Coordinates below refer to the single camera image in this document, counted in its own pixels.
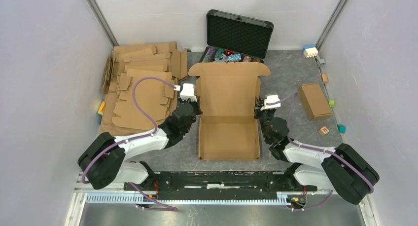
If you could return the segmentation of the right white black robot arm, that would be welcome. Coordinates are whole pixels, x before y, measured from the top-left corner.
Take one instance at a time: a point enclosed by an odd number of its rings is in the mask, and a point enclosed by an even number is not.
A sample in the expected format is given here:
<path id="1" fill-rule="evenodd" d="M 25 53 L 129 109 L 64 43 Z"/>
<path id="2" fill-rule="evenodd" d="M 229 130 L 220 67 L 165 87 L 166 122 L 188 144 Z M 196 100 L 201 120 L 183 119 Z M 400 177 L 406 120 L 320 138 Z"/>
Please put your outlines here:
<path id="1" fill-rule="evenodd" d="M 272 156 L 292 164 L 284 178 L 288 189 L 298 190 L 302 186 L 329 189 L 354 205 L 374 192 L 380 176 L 351 145 L 320 147 L 290 138 L 287 121 L 274 116 L 281 103 L 277 95 L 256 98 L 254 117 L 260 122 Z"/>

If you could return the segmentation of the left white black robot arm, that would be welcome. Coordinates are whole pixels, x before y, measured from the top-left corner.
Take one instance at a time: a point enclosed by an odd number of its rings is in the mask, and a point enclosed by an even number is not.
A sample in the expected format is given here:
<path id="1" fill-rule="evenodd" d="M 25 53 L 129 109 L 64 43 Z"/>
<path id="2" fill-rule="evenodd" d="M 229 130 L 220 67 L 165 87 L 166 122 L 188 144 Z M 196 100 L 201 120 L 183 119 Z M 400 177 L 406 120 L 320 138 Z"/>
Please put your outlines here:
<path id="1" fill-rule="evenodd" d="M 83 174 L 81 181 L 93 189 L 115 183 L 134 183 L 142 190 L 155 184 L 155 177 L 146 162 L 129 162 L 137 155 L 170 148 L 183 140 L 196 117 L 201 115 L 198 101 L 181 101 L 172 114 L 155 129 L 129 136 L 101 133 L 77 161 Z"/>

